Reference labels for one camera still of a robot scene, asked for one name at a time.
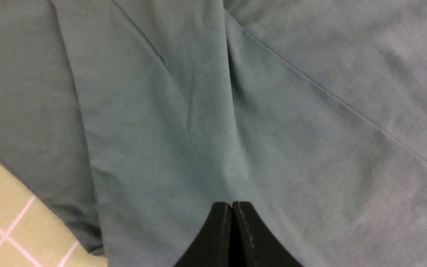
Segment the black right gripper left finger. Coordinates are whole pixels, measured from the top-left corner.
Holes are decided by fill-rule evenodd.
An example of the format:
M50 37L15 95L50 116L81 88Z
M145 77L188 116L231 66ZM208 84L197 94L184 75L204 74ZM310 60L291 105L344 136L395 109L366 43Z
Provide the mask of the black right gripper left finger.
M199 233L175 266L227 267L231 229L231 206L225 202L215 202Z

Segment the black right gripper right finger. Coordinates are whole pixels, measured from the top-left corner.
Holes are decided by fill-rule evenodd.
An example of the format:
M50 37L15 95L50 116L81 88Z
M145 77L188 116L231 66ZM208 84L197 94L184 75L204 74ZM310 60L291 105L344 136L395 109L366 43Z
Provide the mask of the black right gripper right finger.
M233 267L301 267L265 225L250 202L232 205Z

